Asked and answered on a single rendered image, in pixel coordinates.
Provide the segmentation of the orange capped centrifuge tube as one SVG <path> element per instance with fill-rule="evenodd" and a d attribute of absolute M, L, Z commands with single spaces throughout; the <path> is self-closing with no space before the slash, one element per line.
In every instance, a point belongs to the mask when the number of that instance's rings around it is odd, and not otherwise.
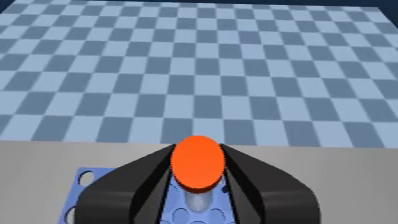
<path fill-rule="evenodd" d="M 189 209 L 202 213 L 214 202 L 214 188 L 226 170 L 221 145 L 207 136 L 189 136 L 173 149 L 171 171 L 186 190 Z"/>

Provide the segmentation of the blue tube rack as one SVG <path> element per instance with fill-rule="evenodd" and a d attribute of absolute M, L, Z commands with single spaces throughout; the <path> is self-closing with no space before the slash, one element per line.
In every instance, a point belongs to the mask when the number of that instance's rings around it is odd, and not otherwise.
<path fill-rule="evenodd" d="M 88 185 L 81 184 L 82 176 L 90 175 L 93 180 L 98 180 L 111 171 L 113 168 L 81 167 L 77 169 L 75 180 L 58 224 L 75 224 L 75 204 L 82 190 L 88 187 Z M 187 196 L 189 193 L 186 192 L 177 180 L 171 180 L 168 186 L 168 199 L 162 210 L 161 224 L 235 224 L 235 213 L 226 179 L 221 179 L 221 182 L 212 190 L 212 202 L 202 212 L 187 207 Z"/>

